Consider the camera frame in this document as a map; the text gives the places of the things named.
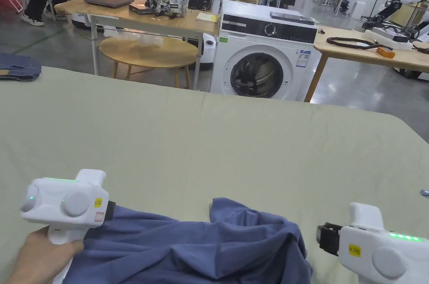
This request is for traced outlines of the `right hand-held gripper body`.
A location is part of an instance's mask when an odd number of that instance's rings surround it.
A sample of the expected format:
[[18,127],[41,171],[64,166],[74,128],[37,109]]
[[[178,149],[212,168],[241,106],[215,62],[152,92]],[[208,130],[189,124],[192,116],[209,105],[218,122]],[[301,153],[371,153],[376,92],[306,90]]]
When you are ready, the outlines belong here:
[[360,284],[427,284],[429,241],[385,229],[378,207],[353,202],[351,222],[319,225],[320,249],[335,255]]

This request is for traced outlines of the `person's left hand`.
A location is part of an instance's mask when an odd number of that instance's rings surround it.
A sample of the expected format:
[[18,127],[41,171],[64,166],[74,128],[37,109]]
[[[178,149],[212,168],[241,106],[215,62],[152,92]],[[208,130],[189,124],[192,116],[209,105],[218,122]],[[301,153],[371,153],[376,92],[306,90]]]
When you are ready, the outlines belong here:
[[50,284],[74,255],[84,249],[83,240],[61,245],[51,243],[48,229],[46,226],[26,237],[4,284]]

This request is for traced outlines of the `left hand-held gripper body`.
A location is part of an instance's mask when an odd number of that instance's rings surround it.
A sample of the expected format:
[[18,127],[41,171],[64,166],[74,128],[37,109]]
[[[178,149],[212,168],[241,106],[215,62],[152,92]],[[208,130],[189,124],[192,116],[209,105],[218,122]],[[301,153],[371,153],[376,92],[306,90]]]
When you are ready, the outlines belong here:
[[21,217],[48,225],[48,239],[62,245],[83,240],[90,229],[113,218],[116,203],[103,188],[106,173],[82,169],[74,180],[37,178],[26,188]]

